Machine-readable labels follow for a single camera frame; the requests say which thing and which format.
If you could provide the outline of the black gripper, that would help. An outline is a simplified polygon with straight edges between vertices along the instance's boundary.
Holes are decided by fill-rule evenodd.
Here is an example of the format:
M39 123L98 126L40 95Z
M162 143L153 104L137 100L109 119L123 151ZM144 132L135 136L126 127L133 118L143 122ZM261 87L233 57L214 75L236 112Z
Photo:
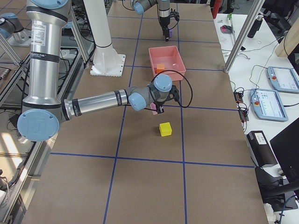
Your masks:
M179 90L175 85L172 85L169 92L161 92L158 91L158 97L155 100L155 106L157 109L157 113L161 114L164 113L163 105L166 101L174 100L175 102L179 103Z
M165 41L169 41L170 32L167 24L162 24L163 35L165 37Z

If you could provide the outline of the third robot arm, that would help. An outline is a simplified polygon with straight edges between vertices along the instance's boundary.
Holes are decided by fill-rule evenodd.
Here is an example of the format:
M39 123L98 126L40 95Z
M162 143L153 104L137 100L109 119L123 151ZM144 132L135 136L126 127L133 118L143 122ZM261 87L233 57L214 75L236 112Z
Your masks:
M0 34L5 39L12 36L18 43L23 43L29 39L29 34L14 13L0 15Z

